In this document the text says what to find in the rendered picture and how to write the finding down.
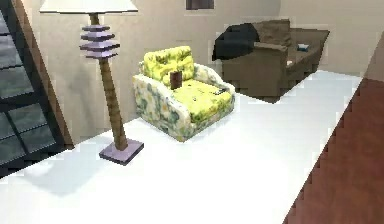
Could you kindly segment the dark brown book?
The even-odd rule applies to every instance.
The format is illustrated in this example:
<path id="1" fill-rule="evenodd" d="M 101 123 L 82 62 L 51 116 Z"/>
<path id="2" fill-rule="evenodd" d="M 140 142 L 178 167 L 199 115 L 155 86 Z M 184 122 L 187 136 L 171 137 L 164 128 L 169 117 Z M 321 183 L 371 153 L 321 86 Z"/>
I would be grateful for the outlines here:
<path id="1" fill-rule="evenodd" d="M 182 86 L 182 72 L 174 71 L 170 73 L 170 88 L 172 90 L 180 88 Z"/>

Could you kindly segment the brown sofa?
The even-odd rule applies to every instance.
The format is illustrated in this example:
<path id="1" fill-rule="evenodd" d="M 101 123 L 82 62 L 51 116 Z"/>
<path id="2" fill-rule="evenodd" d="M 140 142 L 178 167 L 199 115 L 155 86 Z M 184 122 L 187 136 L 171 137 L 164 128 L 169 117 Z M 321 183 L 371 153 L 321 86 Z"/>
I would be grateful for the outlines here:
<path id="1" fill-rule="evenodd" d="M 236 91 L 274 103 L 319 65 L 327 30 L 292 28 L 291 45 L 281 46 L 261 41 L 254 43 L 251 53 L 222 63 L 222 78 Z M 298 51 L 298 44 L 309 45 L 308 51 Z"/>

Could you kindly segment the brown sofa cushion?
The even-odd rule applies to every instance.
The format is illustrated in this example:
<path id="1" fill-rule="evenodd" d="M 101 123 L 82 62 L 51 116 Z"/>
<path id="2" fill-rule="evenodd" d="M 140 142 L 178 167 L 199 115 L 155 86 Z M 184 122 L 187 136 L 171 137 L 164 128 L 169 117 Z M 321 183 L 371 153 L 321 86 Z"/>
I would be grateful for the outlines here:
<path id="1" fill-rule="evenodd" d="M 291 33 L 290 33 L 290 20 L 268 20 L 254 23 L 259 40 L 262 43 L 290 46 Z"/>

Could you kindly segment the wooden floor lamp purple base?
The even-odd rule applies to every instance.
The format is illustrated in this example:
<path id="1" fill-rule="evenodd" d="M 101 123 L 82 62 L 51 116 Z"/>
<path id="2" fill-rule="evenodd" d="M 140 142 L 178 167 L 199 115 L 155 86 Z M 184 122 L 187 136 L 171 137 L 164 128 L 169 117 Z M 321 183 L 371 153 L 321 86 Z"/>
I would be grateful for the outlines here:
<path id="1" fill-rule="evenodd" d="M 114 142 L 99 153 L 99 157 L 120 165 L 127 165 L 143 148 L 144 144 L 126 137 L 109 59 L 116 56 L 114 49 L 120 47 L 111 42 L 115 37 L 110 27 L 101 25 L 100 14 L 136 13 L 138 8 L 131 0 L 44 0 L 40 12 L 44 14 L 87 14 L 90 24 L 84 26 L 79 48 L 86 58 L 97 59 L 106 98 Z"/>

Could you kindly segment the black cloth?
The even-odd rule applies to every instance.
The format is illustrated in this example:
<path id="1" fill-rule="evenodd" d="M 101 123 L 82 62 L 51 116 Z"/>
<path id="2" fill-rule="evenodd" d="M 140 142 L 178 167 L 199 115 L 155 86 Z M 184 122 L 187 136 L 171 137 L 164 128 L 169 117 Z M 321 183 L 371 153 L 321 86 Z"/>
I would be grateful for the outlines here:
<path id="1" fill-rule="evenodd" d="M 212 60 L 229 60 L 251 53 L 254 43 L 259 42 L 259 35 L 251 23 L 229 26 L 215 42 Z"/>

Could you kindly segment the dark framed wall picture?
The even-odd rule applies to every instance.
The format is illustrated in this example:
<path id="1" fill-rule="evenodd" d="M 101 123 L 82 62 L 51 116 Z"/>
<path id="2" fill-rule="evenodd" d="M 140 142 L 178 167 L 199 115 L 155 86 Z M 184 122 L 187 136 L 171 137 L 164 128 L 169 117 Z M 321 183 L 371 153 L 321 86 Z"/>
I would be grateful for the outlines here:
<path id="1" fill-rule="evenodd" d="M 187 10 L 213 9 L 214 0 L 186 0 Z"/>

